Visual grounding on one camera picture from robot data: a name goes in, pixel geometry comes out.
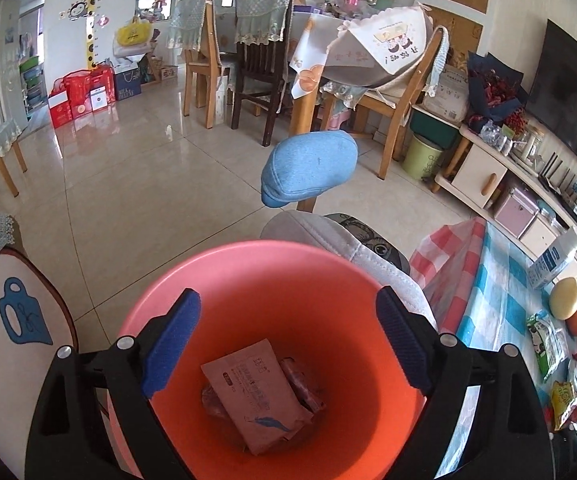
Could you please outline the white TV cabinet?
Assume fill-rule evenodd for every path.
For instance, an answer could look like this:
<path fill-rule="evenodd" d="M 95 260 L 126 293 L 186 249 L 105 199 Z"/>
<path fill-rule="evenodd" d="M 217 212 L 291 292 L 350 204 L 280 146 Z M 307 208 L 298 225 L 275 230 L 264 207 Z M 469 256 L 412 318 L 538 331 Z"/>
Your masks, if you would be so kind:
<path fill-rule="evenodd" d="M 536 217 L 520 238 L 513 236 L 493 218 L 494 204 L 509 186 L 523 188 L 538 206 Z M 538 257 L 559 234 L 572 226 L 577 229 L 573 214 L 566 210 L 554 192 L 547 190 L 536 176 L 512 157 L 486 144 L 467 126 L 460 127 L 456 151 L 431 183 L 432 191 L 441 188 L 494 223 L 533 258 Z"/>

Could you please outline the tan paper packet wrapper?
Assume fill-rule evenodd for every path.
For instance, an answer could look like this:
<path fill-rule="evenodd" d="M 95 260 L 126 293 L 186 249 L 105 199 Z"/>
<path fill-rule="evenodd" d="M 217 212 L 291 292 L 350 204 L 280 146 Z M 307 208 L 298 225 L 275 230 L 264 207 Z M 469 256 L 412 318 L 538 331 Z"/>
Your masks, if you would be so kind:
<path fill-rule="evenodd" d="M 298 401 L 267 339 L 200 369 L 255 455 L 293 439 L 313 419 Z"/>

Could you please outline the blue padded stool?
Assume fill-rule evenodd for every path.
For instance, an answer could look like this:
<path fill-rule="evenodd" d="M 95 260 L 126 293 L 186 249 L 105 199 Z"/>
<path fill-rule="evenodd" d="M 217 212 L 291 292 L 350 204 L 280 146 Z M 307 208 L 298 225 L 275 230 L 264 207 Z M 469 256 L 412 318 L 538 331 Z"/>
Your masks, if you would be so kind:
<path fill-rule="evenodd" d="M 358 145 L 345 131 L 290 136 L 272 150 L 261 171 L 261 201 L 281 208 L 317 197 L 347 182 L 357 160 Z"/>

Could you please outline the light wooden chair right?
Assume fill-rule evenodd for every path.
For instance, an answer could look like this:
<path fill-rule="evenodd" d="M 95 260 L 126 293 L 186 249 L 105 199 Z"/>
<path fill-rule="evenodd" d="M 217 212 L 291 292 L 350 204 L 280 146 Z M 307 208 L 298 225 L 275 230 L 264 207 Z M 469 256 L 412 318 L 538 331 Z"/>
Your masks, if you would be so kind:
<path fill-rule="evenodd" d="M 448 29 L 431 26 L 427 29 L 427 42 L 423 53 L 402 74 L 377 88 L 351 86 L 327 82 L 322 90 L 322 115 L 320 126 L 325 130 L 336 129 L 345 122 L 336 116 L 342 110 L 355 113 L 354 138 L 367 136 L 366 124 L 369 113 L 375 112 L 389 120 L 385 133 L 384 148 L 377 177 L 384 180 L 389 164 L 398 158 L 403 148 L 403 137 L 411 107 L 422 92 L 431 94 L 437 88 L 439 76 L 444 70 L 450 41 Z"/>

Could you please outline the red gift boxes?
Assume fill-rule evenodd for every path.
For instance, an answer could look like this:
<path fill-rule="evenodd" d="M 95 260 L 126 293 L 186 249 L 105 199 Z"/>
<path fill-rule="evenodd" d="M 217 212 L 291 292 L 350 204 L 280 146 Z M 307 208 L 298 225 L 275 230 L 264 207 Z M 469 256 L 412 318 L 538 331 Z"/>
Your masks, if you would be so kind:
<path fill-rule="evenodd" d="M 93 70 L 75 70 L 54 81 L 49 93 L 49 113 L 57 129 L 116 101 L 115 73 L 101 64 Z"/>

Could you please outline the light wooden chair left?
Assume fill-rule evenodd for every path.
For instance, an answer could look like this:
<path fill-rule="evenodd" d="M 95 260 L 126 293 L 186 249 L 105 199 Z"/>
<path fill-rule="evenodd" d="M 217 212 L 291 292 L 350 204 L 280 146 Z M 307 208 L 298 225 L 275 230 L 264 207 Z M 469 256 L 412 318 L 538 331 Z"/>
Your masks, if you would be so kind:
<path fill-rule="evenodd" d="M 191 113 L 192 98 L 204 107 L 205 128 L 216 125 L 219 87 L 228 89 L 230 67 L 222 62 L 215 0 L 179 0 L 169 25 L 170 49 L 181 52 L 184 65 L 182 116 Z"/>

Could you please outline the yellow green oatmeal snack bag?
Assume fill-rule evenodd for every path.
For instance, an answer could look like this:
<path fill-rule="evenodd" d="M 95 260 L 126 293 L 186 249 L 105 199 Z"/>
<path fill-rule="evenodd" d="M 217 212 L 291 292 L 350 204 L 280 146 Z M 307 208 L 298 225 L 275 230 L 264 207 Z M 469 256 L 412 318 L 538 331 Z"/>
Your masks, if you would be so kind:
<path fill-rule="evenodd" d="M 577 425 L 577 390 L 571 382 L 554 382 L 550 400 L 555 431 Z"/>

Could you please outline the blue checked tablecloth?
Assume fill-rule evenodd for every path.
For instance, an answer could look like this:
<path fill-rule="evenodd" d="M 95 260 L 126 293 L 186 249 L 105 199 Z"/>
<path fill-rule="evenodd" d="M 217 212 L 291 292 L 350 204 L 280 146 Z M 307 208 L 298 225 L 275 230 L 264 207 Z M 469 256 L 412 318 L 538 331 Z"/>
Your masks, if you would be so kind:
<path fill-rule="evenodd" d="M 520 349 L 551 424 L 551 391 L 556 382 L 569 379 L 577 338 L 551 315 L 552 287 L 531 288 L 526 275 L 530 265 L 531 258 L 482 218 L 442 226 L 422 240 L 410 259 L 411 276 L 422 288 L 438 330 L 477 349 L 496 351 L 503 344 Z M 560 332 L 557 344 L 566 348 L 566 360 L 547 379 L 541 377 L 535 339 L 526 326 L 534 316 L 547 318 Z"/>

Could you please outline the dark wooden chair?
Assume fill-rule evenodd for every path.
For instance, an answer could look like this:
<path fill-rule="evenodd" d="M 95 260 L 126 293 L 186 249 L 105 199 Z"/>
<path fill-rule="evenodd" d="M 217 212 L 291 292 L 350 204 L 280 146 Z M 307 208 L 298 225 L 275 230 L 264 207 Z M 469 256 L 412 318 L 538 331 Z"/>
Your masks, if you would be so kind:
<path fill-rule="evenodd" d="M 271 144 L 289 75 L 294 0 L 235 0 L 236 81 L 231 127 L 240 125 L 247 101 L 267 112 L 261 144 Z"/>

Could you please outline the white milk bottle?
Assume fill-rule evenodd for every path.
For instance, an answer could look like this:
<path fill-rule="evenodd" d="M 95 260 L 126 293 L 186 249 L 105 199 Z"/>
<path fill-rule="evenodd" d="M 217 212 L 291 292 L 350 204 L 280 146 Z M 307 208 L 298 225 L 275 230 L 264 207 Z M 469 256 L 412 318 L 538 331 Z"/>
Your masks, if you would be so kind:
<path fill-rule="evenodd" d="M 575 226 L 559 235 L 527 269 L 528 284 L 539 289 L 552 282 L 577 254 Z"/>

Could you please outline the white grey cushion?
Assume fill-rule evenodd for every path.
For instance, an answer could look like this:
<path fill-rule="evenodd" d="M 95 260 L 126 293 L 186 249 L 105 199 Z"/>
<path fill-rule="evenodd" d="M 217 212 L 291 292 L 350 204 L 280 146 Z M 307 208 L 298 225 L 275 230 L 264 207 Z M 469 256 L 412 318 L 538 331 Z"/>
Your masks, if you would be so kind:
<path fill-rule="evenodd" d="M 260 238 L 321 248 L 349 261 L 380 285 L 391 286 L 410 312 L 425 316 L 437 328 L 431 306 L 413 278 L 362 245 L 351 232 L 333 220 L 310 212 L 282 211 L 264 226 Z"/>

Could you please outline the black flat television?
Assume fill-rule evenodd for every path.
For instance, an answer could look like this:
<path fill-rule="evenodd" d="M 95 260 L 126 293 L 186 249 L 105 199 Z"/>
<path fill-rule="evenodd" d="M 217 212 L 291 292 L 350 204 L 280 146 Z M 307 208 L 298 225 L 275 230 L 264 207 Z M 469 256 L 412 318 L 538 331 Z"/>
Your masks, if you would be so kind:
<path fill-rule="evenodd" d="M 553 21 L 547 23 L 526 110 L 577 157 L 577 40 Z"/>

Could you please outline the pink plastic trash bucket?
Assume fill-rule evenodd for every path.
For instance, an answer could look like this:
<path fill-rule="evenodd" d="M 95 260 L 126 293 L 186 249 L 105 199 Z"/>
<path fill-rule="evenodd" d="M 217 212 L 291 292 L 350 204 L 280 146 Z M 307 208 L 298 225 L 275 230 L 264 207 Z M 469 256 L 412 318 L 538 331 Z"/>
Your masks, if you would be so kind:
<path fill-rule="evenodd" d="M 311 246 L 254 240 L 179 264 L 131 308 L 134 335 L 185 289 L 200 295 L 200 321 L 153 408 L 182 460 L 200 479 L 381 479 L 424 400 L 411 388 L 377 314 L 379 283 Z M 325 401 L 294 439 L 254 455 L 226 420 L 210 416 L 202 366 L 267 340 L 293 358 Z"/>

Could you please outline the green waste bin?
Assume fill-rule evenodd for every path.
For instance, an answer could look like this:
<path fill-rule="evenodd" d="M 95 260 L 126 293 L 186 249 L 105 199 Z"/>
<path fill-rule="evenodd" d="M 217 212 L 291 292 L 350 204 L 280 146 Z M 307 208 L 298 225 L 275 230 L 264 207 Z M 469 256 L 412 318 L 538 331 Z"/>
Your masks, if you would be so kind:
<path fill-rule="evenodd" d="M 438 160 L 441 159 L 443 149 L 434 142 L 414 134 L 410 140 L 403 171 L 412 179 L 423 181 L 428 179 L 434 171 Z"/>

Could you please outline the yellow apple left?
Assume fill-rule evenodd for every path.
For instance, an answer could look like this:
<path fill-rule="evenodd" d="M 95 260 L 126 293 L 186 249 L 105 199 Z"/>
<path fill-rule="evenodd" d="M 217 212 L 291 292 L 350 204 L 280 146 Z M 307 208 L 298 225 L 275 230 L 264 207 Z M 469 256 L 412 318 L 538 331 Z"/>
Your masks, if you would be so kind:
<path fill-rule="evenodd" d="M 565 321 L 577 310 L 577 279 L 573 276 L 557 281 L 549 296 L 549 307 L 552 315 Z"/>

